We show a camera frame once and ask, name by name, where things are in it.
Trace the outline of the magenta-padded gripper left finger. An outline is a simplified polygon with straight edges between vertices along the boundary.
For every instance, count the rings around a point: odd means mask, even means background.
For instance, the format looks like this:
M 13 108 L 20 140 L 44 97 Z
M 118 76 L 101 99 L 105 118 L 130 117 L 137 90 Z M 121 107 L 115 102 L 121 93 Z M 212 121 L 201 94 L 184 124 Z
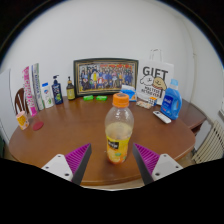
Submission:
M 57 154 L 42 169 L 80 185 L 91 153 L 91 144 L 88 143 L 66 155 Z

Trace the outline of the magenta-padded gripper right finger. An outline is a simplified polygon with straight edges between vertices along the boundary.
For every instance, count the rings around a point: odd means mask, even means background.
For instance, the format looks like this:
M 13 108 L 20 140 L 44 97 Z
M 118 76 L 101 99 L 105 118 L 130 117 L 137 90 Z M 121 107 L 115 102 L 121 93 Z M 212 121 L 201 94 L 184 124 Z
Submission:
M 145 185 L 182 169 L 168 154 L 159 155 L 137 143 L 133 144 L 132 152 Z

